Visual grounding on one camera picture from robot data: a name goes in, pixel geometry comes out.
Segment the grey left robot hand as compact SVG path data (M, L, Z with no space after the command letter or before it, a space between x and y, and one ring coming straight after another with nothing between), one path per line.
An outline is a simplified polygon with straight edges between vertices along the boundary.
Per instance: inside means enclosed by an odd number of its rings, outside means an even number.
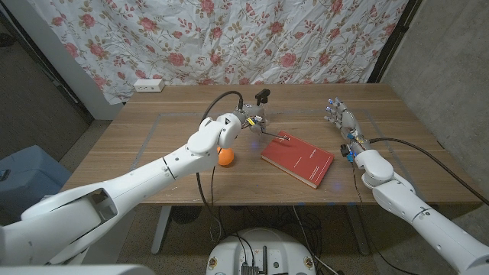
M255 134L263 134L267 127L265 106L263 104L244 104L242 111L245 114L245 120L241 124L241 128L249 128Z

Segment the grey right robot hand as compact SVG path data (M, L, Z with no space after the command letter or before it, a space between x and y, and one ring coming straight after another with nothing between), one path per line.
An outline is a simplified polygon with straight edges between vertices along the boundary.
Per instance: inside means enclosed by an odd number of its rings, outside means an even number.
M338 97L329 99L329 105L325 110L327 116L324 119L336 126L345 140L364 142L364 135L357 119L343 101Z

